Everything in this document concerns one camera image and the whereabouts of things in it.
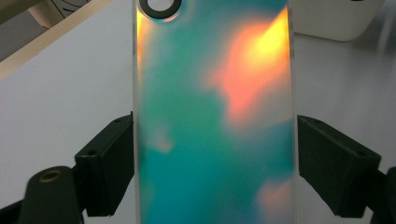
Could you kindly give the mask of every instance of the screw hole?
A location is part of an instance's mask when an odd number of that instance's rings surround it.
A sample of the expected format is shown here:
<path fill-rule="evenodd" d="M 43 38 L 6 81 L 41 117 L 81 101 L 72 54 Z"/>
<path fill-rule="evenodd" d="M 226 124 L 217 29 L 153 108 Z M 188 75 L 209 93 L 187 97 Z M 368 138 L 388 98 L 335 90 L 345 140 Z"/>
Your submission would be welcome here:
<path fill-rule="evenodd" d="M 54 181 L 59 178 L 59 174 L 61 172 L 58 170 L 53 170 L 53 171 L 48 171 L 42 176 L 40 176 L 40 182 L 41 183 L 49 183 L 51 181 Z"/>

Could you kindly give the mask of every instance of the white surface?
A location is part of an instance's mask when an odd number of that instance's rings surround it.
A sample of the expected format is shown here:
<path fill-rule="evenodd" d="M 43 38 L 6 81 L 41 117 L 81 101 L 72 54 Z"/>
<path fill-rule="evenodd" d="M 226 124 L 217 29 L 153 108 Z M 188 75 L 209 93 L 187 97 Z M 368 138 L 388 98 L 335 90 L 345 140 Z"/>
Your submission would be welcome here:
<path fill-rule="evenodd" d="M 296 105 L 300 115 L 321 119 L 382 156 L 380 170 L 396 166 L 396 3 L 388 1 L 368 30 L 340 43 L 294 38 Z M 335 217 L 314 190 L 299 179 L 302 224 L 368 224 Z"/>
<path fill-rule="evenodd" d="M 332 40 L 360 36 L 385 0 L 290 0 L 294 31 Z"/>
<path fill-rule="evenodd" d="M 114 0 L 0 82 L 1 207 L 22 199 L 35 173 L 73 166 L 132 110 L 131 11 L 130 0 Z M 134 223 L 134 190 L 113 218 L 86 223 Z"/>
<path fill-rule="evenodd" d="M 132 109 L 131 1 L 103 10 L 0 82 L 0 206 L 23 197 L 38 171 L 74 164 L 73 156 L 111 120 Z M 329 123 L 396 165 L 395 4 L 349 43 L 297 35 L 293 74 L 298 114 Z M 300 179 L 299 223 L 355 224 L 334 217 Z M 114 217 L 86 223 L 134 223 L 134 183 Z"/>

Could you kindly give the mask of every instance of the iridescent phone case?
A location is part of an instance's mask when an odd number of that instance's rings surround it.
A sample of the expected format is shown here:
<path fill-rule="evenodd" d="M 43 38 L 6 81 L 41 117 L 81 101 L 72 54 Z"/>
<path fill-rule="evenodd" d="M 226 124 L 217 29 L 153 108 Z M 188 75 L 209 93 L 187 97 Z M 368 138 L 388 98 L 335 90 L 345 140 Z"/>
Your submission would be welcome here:
<path fill-rule="evenodd" d="M 293 223 L 287 1 L 134 10 L 138 223 Z"/>

